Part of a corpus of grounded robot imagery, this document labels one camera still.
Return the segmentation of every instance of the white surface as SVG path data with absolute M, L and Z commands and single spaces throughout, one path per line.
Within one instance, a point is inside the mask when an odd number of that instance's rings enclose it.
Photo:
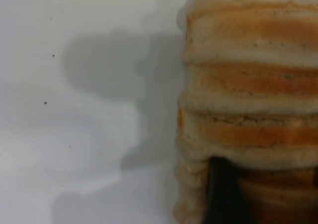
M 0 223 L 173 222 L 186 1 L 0 0 Z

